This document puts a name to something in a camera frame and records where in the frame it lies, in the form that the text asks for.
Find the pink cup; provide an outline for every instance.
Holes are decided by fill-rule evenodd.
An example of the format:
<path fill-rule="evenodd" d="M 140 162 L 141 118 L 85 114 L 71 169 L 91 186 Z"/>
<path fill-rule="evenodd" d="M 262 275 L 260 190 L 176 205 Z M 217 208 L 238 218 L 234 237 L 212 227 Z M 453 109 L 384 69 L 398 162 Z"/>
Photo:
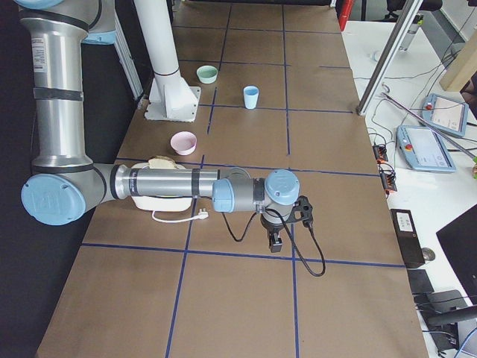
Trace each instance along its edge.
<path fill-rule="evenodd" d="M 189 155 L 194 152 L 197 137 L 191 132 L 179 132 L 172 136 L 171 147 L 179 155 Z"/>

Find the blue joint cap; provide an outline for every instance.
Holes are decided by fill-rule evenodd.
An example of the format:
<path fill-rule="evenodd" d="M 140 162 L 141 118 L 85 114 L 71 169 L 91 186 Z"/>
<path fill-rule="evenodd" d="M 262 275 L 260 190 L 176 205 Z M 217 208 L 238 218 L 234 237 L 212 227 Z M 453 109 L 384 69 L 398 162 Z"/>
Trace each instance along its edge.
<path fill-rule="evenodd" d="M 63 2 L 63 0 L 14 0 L 18 5 L 26 7 L 27 9 L 45 10 L 56 6 Z"/>
<path fill-rule="evenodd" d="M 292 172 L 277 169 L 265 179 L 265 191 L 276 203 L 292 205 L 300 194 L 300 182 Z"/>
<path fill-rule="evenodd" d="M 212 204 L 220 213 L 231 213 L 235 206 L 235 195 L 228 179 L 219 179 L 212 185 Z"/>
<path fill-rule="evenodd" d="M 116 30 L 109 32 L 90 32 L 83 43 L 89 45 L 112 45 L 116 42 Z"/>
<path fill-rule="evenodd" d="M 80 190 L 53 174 L 38 174 L 28 179 L 22 188 L 22 203 L 36 220 L 55 226 L 73 222 L 86 211 Z"/>

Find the blue cup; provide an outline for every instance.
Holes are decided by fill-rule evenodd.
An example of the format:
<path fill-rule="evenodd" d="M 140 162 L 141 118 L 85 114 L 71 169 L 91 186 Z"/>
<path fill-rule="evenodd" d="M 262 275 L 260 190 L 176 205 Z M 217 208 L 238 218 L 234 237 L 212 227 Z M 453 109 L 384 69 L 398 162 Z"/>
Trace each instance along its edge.
<path fill-rule="evenodd" d="M 256 102 L 259 100 L 259 89 L 255 86 L 246 86 L 244 88 L 244 102 L 245 108 L 252 110 L 256 107 Z"/>

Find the black chair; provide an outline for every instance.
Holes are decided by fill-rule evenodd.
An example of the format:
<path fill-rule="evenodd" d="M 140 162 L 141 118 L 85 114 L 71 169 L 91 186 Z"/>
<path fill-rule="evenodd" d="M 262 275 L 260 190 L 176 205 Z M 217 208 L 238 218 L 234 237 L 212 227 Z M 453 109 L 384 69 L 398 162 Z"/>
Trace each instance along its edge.
<path fill-rule="evenodd" d="M 384 21 L 395 22 L 398 14 L 395 11 L 402 10 L 405 0 L 386 0 L 388 3 L 389 13 L 385 16 Z M 442 0 L 424 0 L 420 5 L 420 11 L 436 11 L 442 7 Z"/>

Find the white table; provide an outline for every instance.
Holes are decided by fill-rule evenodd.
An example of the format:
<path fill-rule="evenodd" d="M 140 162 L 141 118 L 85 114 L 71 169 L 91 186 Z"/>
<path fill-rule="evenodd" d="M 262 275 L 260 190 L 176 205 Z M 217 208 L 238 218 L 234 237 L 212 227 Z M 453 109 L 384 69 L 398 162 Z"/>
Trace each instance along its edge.
<path fill-rule="evenodd" d="M 381 22 L 347 23 L 343 39 L 360 97 L 368 83 L 366 78 L 370 78 L 373 74 L 377 59 L 388 41 L 393 26 L 394 24 Z M 398 102 L 407 108 L 418 108 L 422 105 L 434 79 L 438 75 L 442 75 L 443 67 L 439 65 L 440 58 L 436 55 L 426 35 L 419 30 L 409 50 L 400 51 L 394 58 L 385 75 L 384 83 L 391 90 L 390 95 Z M 436 66 L 439 66 L 436 72 L 433 71 L 416 78 L 391 79 L 412 77 Z M 431 80 L 423 90 L 430 77 L 432 77 Z M 463 101 L 460 93 L 444 91 L 438 81 L 431 92 Z M 396 139 L 396 128 L 402 124 L 405 113 L 390 102 L 380 103 L 382 98 L 378 94 L 380 92 L 376 94 L 369 106 L 366 123 L 369 128 L 372 128 L 370 132 L 376 131 L 390 142 Z M 374 122 L 389 129 L 393 134 L 392 139 L 389 131 L 373 123 L 375 111 Z M 468 121 L 476 122 L 471 113 Z M 417 120 L 410 116 L 406 118 L 404 124 L 419 125 Z M 477 128 L 467 126 L 465 137 L 477 139 Z M 370 136 L 371 142 L 374 141 L 374 138 L 376 138 L 376 143 L 382 143 L 382 139 L 377 136 Z M 465 148 L 475 147 L 475 143 L 472 144 L 461 139 L 458 142 Z M 389 163 L 395 168 L 397 174 L 397 192 L 389 195 L 388 206 L 390 209 L 410 210 L 421 247 L 431 248 L 435 252 L 436 259 L 421 267 L 426 269 L 435 291 L 457 289 L 465 296 L 464 289 L 440 247 L 436 232 L 477 203 L 477 181 L 471 175 L 474 163 L 465 154 L 452 152 L 451 156 L 457 166 L 457 172 L 452 174 L 416 172 L 409 168 L 399 150 L 395 155 L 394 149 L 394 143 L 388 145 Z M 424 333 L 424 336 L 429 356 L 437 357 L 432 338 L 428 333 Z"/>

